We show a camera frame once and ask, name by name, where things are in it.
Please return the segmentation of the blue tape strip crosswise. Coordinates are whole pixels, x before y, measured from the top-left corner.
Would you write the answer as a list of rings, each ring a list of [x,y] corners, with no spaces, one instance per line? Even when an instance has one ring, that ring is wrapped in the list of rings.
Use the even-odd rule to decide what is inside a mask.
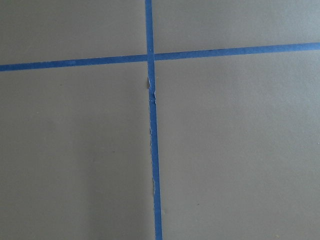
[[[208,57],[221,57],[221,56],[236,56],[236,55],[316,51],[319,49],[320,49],[319,42],[280,44],[280,45],[267,45],[267,46],[251,46],[251,47],[222,48],[222,49],[210,49],[210,50],[155,53],[154,60],[163,61],[163,60],[179,60],[179,59],[208,58]],[[54,61],[42,61],[42,62],[3,64],[0,66],[0,71],[11,72],[11,71],[22,71],[22,70],[122,64],[122,63],[146,62],[147,60],[148,60],[148,56],[146,54],[54,60]]]

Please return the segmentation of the blue tape strip lengthwise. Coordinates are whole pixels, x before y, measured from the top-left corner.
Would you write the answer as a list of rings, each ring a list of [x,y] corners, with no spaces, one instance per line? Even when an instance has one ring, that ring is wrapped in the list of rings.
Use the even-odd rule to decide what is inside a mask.
[[[152,1],[145,1],[145,23],[147,43],[147,72],[149,82],[149,121],[150,121],[150,148],[153,179],[153,210],[155,239],[163,239],[162,230],[162,208],[161,208],[161,186],[158,149],[158,126],[157,126],[157,103],[156,103],[156,74],[155,74],[155,52],[153,32],[153,9]]]

